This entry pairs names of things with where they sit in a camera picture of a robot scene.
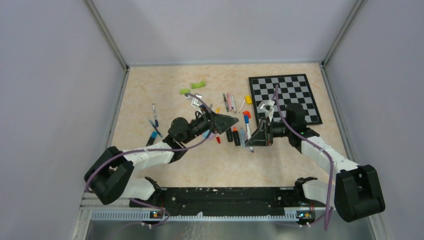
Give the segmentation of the blue thin pen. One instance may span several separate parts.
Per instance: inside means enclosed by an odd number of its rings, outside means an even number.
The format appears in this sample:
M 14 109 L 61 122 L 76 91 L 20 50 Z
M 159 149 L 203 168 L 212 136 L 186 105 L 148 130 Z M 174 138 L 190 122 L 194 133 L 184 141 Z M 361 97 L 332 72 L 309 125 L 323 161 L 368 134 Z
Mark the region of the blue thin pen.
M 162 138 L 163 135 L 160 133 L 160 131 L 158 130 L 158 126 L 155 122 L 153 122 L 152 120 L 149 120 L 149 123 L 151 124 L 151 126 L 153 127 L 154 131 Z

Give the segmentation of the pink translucent pen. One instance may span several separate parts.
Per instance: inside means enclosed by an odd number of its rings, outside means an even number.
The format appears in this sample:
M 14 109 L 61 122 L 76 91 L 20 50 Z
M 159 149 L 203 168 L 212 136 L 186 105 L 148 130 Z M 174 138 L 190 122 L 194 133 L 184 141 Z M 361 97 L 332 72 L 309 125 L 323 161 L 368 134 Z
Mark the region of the pink translucent pen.
M 232 112 L 233 108 L 232 108 L 232 100 L 231 100 L 231 95 L 229 92 L 226 93 L 226 101 L 227 101 L 227 105 L 228 105 L 228 111 Z

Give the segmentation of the light blue highlighter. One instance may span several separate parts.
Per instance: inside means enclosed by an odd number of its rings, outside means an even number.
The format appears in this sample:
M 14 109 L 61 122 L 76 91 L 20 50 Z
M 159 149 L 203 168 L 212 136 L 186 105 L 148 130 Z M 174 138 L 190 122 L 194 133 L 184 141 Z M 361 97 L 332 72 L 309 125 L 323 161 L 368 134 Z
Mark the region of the light blue highlighter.
M 242 147 L 242 148 L 245 148 L 245 147 L 246 147 L 246 144 L 245 144 L 245 141 L 246 141 L 246 133 L 245 133 L 245 131 L 244 131 L 244 129 L 243 129 L 243 128 L 241 128 L 241 129 L 239 130 L 239 139 L 240 139 L 240 145 L 241 145 L 241 147 Z

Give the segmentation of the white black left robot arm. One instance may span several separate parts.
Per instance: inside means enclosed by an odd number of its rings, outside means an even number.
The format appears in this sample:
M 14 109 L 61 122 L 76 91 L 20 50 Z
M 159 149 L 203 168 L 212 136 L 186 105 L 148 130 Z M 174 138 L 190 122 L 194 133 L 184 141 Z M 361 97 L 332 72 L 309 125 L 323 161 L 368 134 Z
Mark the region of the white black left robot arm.
M 168 135 L 160 142 L 134 150 L 108 147 L 85 173 L 86 189 L 104 205 L 128 198 L 142 200 L 147 206 L 154 207 L 161 198 L 159 186 L 146 177 L 132 177 L 133 172 L 176 162 L 190 150 L 185 146 L 190 141 L 205 132 L 222 134 L 238 122 L 238 118 L 229 115 L 198 111 L 192 121 L 175 118 Z

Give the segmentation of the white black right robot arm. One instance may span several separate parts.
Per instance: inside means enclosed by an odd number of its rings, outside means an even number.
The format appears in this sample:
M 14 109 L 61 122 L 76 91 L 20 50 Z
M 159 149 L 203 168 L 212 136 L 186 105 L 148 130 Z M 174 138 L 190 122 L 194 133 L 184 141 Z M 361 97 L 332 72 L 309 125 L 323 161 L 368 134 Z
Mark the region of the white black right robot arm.
M 245 142 L 247 147 L 268 147 L 276 138 L 287 138 L 292 147 L 312 159 L 329 175 L 328 182 L 314 177 L 300 178 L 293 192 L 297 205 L 322 202 L 329 209 L 336 210 L 348 223 L 385 211 L 386 203 L 377 170 L 370 164 L 360 165 L 349 160 L 327 144 L 307 126 L 306 110 L 301 104 L 287 104 L 285 117 L 280 121 L 274 121 L 279 109 L 273 100 L 263 100 L 259 108 L 265 116 Z

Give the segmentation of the light blue highlighter cap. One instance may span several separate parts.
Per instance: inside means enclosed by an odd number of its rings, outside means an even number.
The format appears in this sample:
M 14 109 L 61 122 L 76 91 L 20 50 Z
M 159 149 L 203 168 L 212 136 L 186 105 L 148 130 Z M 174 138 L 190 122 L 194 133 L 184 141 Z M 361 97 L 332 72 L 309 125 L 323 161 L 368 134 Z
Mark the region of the light blue highlighter cap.
M 209 132 L 210 132 L 209 130 L 205 131 L 205 132 L 202 134 L 202 135 L 203 135 L 203 137 L 204 137 L 204 138 L 207 138 L 207 137 L 208 137 Z

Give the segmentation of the green thin pen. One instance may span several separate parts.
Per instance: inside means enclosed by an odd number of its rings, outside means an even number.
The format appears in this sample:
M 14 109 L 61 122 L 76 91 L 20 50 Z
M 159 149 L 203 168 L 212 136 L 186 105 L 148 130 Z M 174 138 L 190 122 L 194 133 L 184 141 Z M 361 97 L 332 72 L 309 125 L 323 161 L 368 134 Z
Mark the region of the green thin pen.
M 224 101 L 225 109 L 226 109 L 227 112 L 230 112 L 226 94 L 223 93 L 222 96 L 223 96 L 223 101 Z

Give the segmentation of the orange black highlighter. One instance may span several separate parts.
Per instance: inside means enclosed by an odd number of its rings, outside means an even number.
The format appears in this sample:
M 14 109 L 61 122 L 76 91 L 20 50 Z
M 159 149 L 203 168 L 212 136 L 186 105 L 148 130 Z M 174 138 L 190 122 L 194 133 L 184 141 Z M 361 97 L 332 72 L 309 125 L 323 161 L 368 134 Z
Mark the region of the orange black highlighter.
M 240 134 L 236 127 L 233 127 L 232 136 L 235 146 L 241 146 Z

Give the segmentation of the grey cap white marker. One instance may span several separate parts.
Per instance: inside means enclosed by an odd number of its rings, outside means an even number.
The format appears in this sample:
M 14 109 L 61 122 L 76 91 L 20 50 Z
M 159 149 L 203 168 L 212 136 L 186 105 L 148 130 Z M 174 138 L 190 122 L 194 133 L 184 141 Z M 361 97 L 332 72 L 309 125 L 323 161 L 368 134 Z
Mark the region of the grey cap white marker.
M 236 102 L 235 102 L 235 98 L 233 95 L 230 96 L 231 98 L 231 105 L 232 105 L 232 110 L 233 112 L 236 114 L 237 113 L 237 107 L 236 107 Z

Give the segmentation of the pink black highlighter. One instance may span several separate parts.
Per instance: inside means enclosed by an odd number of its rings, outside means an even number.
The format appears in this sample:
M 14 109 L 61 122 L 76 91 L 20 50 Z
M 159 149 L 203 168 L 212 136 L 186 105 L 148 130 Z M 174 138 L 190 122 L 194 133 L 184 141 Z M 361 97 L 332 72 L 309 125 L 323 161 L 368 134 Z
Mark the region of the pink black highlighter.
M 233 133 L 232 133 L 231 129 L 230 129 L 230 128 L 229 128 L 229 129 L 227 129 L 227 130 L 225 131 L 225 133 L 226 133 L 227 141 L 228 141 L 229 143 L 233 142 L 233 141 L 234 141 L 234 138 L 233 138 Z

